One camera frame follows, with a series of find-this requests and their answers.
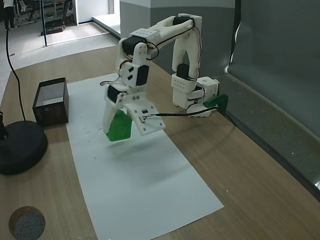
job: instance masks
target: paper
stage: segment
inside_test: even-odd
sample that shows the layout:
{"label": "paper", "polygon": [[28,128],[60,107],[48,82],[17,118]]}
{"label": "paper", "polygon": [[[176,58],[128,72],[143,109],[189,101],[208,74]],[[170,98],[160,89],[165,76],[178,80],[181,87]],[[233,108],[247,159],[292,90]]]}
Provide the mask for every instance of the paper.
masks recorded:
{"label": "paper", "polygon": [[110,142],[103,131],[102,81],[68,84],[70,139],[84,199],[99,240],[150,240],[223,207],[164,131]]}

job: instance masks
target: table surface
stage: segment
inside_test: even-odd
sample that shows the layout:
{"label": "table surface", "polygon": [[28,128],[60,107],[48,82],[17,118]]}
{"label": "table surface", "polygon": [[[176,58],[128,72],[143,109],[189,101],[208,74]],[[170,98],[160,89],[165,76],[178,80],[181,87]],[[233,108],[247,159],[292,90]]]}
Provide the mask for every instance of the table surface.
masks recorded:
{"label": "table surface", "polygon": [[[39,82],[68,83],[114,73],[116,47],[78,53],[17,70],[26,118]],[[172,104],[170,75],[151,65],[148,96],[160,112]],[[1,104],[4,123],[20,121],[17,81],[11,74]],[[159,240],[318,240],[320,203],[250,138],[219,113],[210,118],[166,118],[166,134],[224,204],[221,210]],[[0,238],[13,239],[8,222],[18,208],[44,215],[40,240],[96,240],[65,125],[45,129],[48,149],[34,168],[0,175]]]}

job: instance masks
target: green plastic piece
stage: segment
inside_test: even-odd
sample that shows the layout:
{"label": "green plastic piece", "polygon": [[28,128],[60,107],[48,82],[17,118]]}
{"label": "green plastic piece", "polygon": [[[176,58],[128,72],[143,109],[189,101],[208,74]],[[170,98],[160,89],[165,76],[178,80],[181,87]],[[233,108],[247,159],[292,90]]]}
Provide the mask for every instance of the green plastic piece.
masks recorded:
{"label": "green plastic piece", "polygon": [[118,110],[112,120],[109,132],[106,134],[111,142],[129,139],[131,137],[132,120],[122,110]]}
{"label": "green plastic piece", "polygon": [[223,116],[227,113],[229,97],[226,94],[219,94],[211,98],[209,101],[206,101],[203,105],[207,108],[213,108],[218,105],[218,112]]}

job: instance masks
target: black box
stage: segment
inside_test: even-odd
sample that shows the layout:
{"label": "black box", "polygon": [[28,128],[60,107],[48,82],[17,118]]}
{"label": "black box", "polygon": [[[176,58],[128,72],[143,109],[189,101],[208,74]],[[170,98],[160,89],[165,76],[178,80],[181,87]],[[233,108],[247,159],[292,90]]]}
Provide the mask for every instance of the black box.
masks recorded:
{"label": "black box", "polygon": [[69,122],[69,94],[65,77],[39,83],[33,113],[42,127]]}

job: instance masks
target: black lamp base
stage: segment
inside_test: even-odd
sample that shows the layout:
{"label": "black lamp base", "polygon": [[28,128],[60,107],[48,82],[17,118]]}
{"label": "black lamp base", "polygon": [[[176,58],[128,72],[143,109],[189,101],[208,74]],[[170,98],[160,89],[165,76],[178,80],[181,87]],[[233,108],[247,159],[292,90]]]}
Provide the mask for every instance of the black lamp base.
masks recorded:
{"label": "black lamp base", "polygon": [[9,137],[0,141],[0,174],[16,175],[31,169],[47,151],[44,130],[33,121],[14,122],[5,129]]}

